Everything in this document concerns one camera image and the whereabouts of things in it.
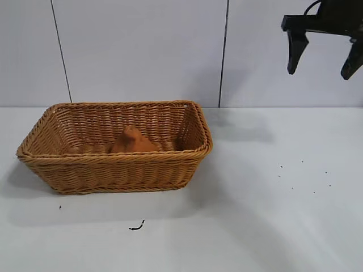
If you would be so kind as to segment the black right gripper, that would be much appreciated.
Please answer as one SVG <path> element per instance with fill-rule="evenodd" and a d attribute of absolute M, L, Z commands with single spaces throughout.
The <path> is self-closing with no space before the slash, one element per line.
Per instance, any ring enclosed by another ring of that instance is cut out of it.
<path fill-rule="evenodd" d="M 290 75 L 309 44 L 305 32 L 352 37 L 351 50 L 341 69 L 344 80 L 362 66 L 362 0 L 315 1 L 301 15 L 284 15 L 281 28 L 288 35 Z"/>

